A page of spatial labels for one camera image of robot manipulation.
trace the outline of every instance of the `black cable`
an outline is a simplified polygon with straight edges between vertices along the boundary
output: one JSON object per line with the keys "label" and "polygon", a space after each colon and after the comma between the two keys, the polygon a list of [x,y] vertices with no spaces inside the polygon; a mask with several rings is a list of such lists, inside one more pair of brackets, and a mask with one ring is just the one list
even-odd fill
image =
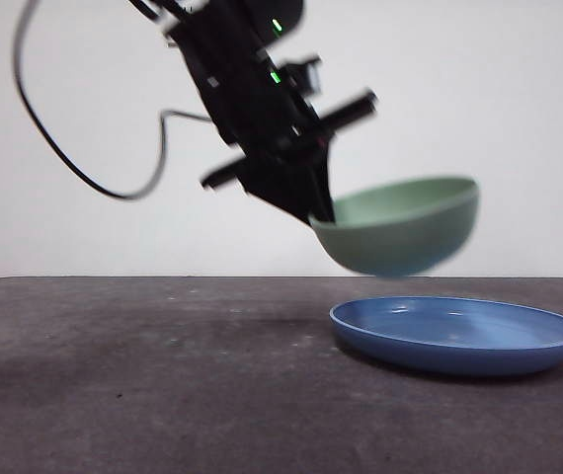
{"label": "black cable", "polygon": [[134,6],[134,8],[141,12],[148,20],[156,22],[156,20],[159,18],[159,14],[148,7],[143,0],[128,0],[128,2],[130,2]]}
{"label": "black cable", "polygon": [[167,117],[183,117],[186,119],[194,119],[200,121],[211,121],[210,118],[199,116],[196,114],[190,114],[187,112],[179,112],[179,111],[162,111],[159,119],[160,119],[160,128],[161,128],[161,149],[159,153],[158,164],[156,165],[156,169],[152,174],[152,177],[147,182],[145,186],[143,186],[140,190],[130,193],[130,194],[120,194],[115,193],[106,188],[100,186],[93,180],[91,180],[87,175],[85,175],[77,166],[73,164],[73,162],[66,156],[66,154],[57,146],[55,140],[51,137],[51,135],[46,131],[44,125],[40,122],[40,119],[36,115],[36,112],[32,108],[32,105],[27,98],[27,94],[25,92],[25,88],[23,86],[23,76],[21,71],[21,63],[22,63],[22,50],[23,50],[23,43],[25,42],[25,36],[27,34],[27,29],[30,23],[30,20],[34,14],[36,6],[38,5],[39,0],[28,0],[25,4],[25,8],[21,14],[18,27],[16,28],[16,33],[14,35],[14,45],[13,45],[13,70],[14,70],[14,82],[16,83],[16,87],[18,89],[18,93],[21,96],[21,100],[27,112],[29,113],[32,121],[40,131],[41,135],[44,137],[46,142],[49,146],[53,149],[55,154],[62,160],[62,162],[70,168],[70,170],[75,173],[84,183],[88,186],[93,188],[94,190],[102,193],[103,195],[109,196],[111,198],[117,199],[126,199],[126,200],[133,200],[133,199],[140,199],[147,196],[157,185],[161,175],[163,174],[163,170],[165,168],[165,158],[167,154],[167,139],[166,139],[166,127],[165,127],[165,119]]}

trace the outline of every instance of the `white wall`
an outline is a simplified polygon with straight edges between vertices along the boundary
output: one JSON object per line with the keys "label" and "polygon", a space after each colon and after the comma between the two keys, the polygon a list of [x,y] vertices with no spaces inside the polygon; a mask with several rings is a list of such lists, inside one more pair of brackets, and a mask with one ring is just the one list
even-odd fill
{"label": "white wall", "polygon": [[[237,156],[203,123],[170,122],[158,190],[135,203],[75,178],[11,81],[22,1],[0,0],[0,277],[350,275],[312,231],[239,185],[199,178]],[[408,177],[467,174],[478,225],[436,276],[563,276],[563,0],[306,0],[277,61],[318,52],[323,111],[364,87],[378,115],[331,155],[334,196]],[[27,43],[33,102],[99,182],[129,191],[156,159],[162,108],[203,112],[180,54],[123,0],[42,0]]]}

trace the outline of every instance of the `plate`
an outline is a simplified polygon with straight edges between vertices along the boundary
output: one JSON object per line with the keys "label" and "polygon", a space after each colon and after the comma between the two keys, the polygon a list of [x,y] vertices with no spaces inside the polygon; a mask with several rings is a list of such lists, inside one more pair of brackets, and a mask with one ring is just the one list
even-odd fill
{"label": "plate", "polygon": [[456,375],[538,372],[563,360],[563,316],[499,301],[392,296],[330,311],[359,351],[410,368]]}

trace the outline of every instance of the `gray table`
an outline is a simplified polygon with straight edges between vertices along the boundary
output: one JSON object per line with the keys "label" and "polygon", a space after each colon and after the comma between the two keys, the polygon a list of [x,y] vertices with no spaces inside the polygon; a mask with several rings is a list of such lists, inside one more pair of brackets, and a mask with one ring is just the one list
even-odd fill
{"label": "gray table", "polygon": [[431,376],[338,345],[349,299],[563,313],[563,279],[0,279],[0,474],[563,473],[563,363]]}

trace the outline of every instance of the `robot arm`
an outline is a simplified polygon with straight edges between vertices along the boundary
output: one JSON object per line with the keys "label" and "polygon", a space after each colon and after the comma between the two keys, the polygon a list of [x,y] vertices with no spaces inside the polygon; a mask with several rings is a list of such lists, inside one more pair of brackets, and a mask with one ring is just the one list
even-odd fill
{"label": "robot arm", "polygon": [[[130,2],[157,18],[143,2]],[[305,223],[310,214],[333,221],[330,141],[338,128],[371,114],[375,96],[366,93],[320,118],[305,99],[318,90],[319,59],[282,67],[271,61],[266,47],[298,24],[302,0],[209,0],[193,13],[174,0],[152,3],[179,20],[166,36],[183,54],[222,139],[244,152],[202,184],[237,179],[247,193]]]}

